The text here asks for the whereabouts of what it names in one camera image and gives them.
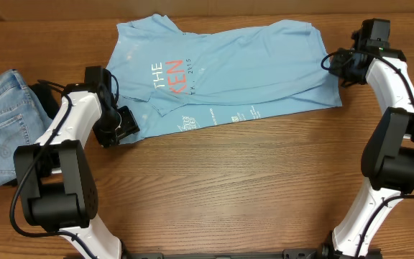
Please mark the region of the light blue printed t-shirt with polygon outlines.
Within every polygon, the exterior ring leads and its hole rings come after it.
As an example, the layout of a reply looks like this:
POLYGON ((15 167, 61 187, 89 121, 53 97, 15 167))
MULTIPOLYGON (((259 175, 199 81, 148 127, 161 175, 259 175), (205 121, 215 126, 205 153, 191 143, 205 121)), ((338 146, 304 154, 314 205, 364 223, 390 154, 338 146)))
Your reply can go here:
POLYGON ((126 144, 341 105, 321 34, 307 22, 196 34, 155 14, 117 31, 107 68, 139 127, 126 144))

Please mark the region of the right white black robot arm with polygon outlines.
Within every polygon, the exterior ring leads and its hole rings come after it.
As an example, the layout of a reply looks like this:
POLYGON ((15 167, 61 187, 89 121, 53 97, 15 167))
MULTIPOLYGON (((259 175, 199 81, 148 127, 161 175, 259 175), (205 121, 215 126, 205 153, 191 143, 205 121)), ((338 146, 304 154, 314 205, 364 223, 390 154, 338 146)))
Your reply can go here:
POLYGON ((370 243, 392 209, 414 199, 414 88, 407 59, 389 42, 390 21, 367 19, 354 44, 327 55, 342 86, 370 85, 382 118, 362 153, 362 187, 341 223, 312 258, 381 258, 370 243))

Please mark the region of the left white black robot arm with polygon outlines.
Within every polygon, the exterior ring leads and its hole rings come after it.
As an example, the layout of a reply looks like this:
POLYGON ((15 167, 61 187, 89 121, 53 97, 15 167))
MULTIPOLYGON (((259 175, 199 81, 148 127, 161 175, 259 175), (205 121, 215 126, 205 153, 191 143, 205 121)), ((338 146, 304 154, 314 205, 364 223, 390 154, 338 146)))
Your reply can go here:
POLYGON ((84 153, 90 133, 111 147, 139 131, 129 108, 118 105, 116 76, 90 66, 82 83, 39 83, 59 92, 62 104, 45 133, 14 152, 12 228, 25 237, 63 237, 82 258, 130 258, 98 215, 98 191, 84 153))

